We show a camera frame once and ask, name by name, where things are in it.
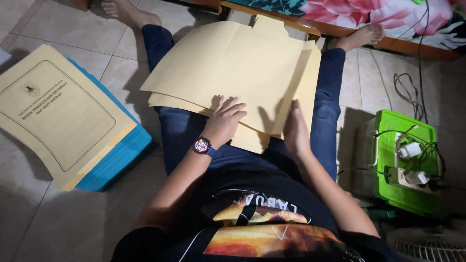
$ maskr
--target watch face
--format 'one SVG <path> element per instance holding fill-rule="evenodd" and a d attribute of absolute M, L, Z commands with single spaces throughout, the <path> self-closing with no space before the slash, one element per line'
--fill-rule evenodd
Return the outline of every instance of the watch face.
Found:
<path fill-rule="evenodd" d="M 207 154 L 210 144 L 205 138 L 199 138 L 194 142 L 194 150 L 198 153 Z"/>

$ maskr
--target smartwatch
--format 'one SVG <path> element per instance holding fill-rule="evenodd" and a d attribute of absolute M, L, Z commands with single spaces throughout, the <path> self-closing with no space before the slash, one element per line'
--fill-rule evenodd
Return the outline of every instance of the smartwatch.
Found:
<path fill-rule="evenodd" d="M 206 138 L 200 137 L 192 144 L 192 150 L 198 154 L 204 154 L 212 157 L 217 150 L 212 147 L 210 141 Z"/>

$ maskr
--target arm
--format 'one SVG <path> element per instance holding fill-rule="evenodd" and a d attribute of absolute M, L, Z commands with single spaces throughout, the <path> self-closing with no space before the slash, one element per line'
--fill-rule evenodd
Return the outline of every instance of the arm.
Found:
<path fill-rule="evenodd" d="M 309 143 L 309 131 L 297 100 L 293 102 L 283 134 L 285 146 L 295 158 L 304 182 L 328 207 L 338 228 L 380 238 L 366 213 L 333 181 L 313 155 Z"/>
<path fill-rule="evenodd" d="M 224 100 L 222 96 L 200 135 L 208 139 L 214 149 L 220 148 L 233 137 L 238 122 L 246 116 L 246 112 L 241 111 L 246 104 L 236 104 L 237 97 L 228 103 L 224 103 Z M 189 150 L 164 186 L 139 214 L 133 229 L 157 227 L 167 231 L 178 211 L 195 189 L 196 181 L 206 172 L 211 160 L 210 156 Z"/>

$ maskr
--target foot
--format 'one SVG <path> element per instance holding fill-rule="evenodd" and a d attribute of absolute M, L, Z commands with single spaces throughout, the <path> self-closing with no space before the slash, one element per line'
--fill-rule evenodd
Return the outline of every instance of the foot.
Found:
<path fill-rule="evenodd" d="M 368 24 L 348 36 L 333 39 L 330 41 L 328 49 L 341 48 L 348 53 L 363 45 L 375 45 L 384 36 L 385 32 L 381 25 Z"/>
<path fill-rule="evenodd" d="M 104 0 L 102 7 L 109 17 L 132 27 L 141 29 L 144 25 L 162 25 L 157 15 L 137 9 L 128 0 Z"/>

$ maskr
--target blue folder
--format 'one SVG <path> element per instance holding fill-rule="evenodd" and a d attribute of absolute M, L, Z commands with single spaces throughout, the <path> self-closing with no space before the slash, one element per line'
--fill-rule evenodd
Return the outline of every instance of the blue folder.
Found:
<path fill-rule="evenodd" d="M 105 157 L 87 173 L 76 188 L 89 191 L 105 191 L 120 177 L 125 175 L 152 151 L 158 144 L 142 125 L 126 110 L 126 108 L 102 85 L 93 75 L 89 74 L 76 62 L 68 60 L 104 92 L 137 126 L 129 132 Z"/>

